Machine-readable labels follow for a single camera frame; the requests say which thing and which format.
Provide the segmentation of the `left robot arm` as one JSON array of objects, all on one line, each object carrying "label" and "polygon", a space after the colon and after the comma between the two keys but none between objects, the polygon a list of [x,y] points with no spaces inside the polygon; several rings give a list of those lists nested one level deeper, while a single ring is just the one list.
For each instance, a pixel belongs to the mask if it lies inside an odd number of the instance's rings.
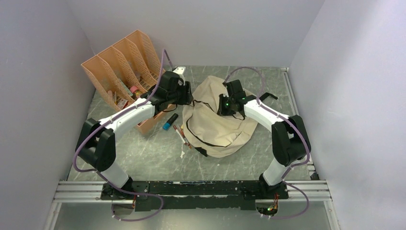
[{"label": "left robot arm", "polygon": [[85,121],[76,146],[73,166],[81,158],[114,185],[113,193],[127,199],[133,191],[132,178],[116,162],[116,142],[136,125],[165,112],[170,105],[192,103],[191,84],[184,77],[185,67],[165,71],[149,91],[125,109],[101,120]]}]

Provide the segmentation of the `black blue marker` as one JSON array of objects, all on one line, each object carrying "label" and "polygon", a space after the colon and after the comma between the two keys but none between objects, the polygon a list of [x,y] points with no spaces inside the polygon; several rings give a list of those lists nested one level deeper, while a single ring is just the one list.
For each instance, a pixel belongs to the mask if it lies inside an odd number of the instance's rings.
[{"label": "black blue marker", "polygon": [[179,117],[177,113],[174,113],[163,125],[164,130],[169,130],[169,128],[172,126],[172,124],[176,121],[176,119]]}]

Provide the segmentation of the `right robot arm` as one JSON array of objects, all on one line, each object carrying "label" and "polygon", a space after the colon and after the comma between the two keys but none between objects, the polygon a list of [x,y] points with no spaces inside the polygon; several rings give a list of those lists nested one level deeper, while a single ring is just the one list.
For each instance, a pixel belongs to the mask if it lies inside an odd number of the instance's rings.
[{"label": "right robot arm", "polygon": [[288,116],[266,106],[263,100],[270,93],[260,97],[247,95],[239,80],[224,82],[226,93],[219,95],[220,116],[237,113],[244,119],[250,118],[271,132],[272,153],[274,159],[261,174],[262,183],[258,186],[263,198],[271,198],[288,173],[304,157],[309,158],[311,145],[303,119],[299,115]]}]

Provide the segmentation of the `white red-capped marker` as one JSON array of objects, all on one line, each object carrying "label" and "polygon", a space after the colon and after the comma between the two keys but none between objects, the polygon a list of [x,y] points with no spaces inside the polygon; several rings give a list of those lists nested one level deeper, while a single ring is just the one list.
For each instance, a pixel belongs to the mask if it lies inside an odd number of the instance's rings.
[{"label": "white red-capped marker", "polygon": [[179,137],[181,138],[182,143],[183,143],[184,145],[187,145],[187,142],[186,142],[185,138],[184,138],[183,135],[181,134],[180,130],[176,127],[176,125],[173,125],[173,128],[174,128],[174,130],[176,131],[176,133],[179,135]]}]

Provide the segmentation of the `beige canvas backpack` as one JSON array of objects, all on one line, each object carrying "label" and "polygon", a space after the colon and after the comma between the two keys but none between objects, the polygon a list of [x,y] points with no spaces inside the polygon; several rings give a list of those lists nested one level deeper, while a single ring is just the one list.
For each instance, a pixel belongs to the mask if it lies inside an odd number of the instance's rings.
[{"label": "beige canvas backpack", "polygon": [[208,76],[192,93],[194,101],[182,111],[183,131],[203,155],[223,158],[237,152],[251,139],[258,122],[241,115],[219,116],[219,95],[224,80]]}]

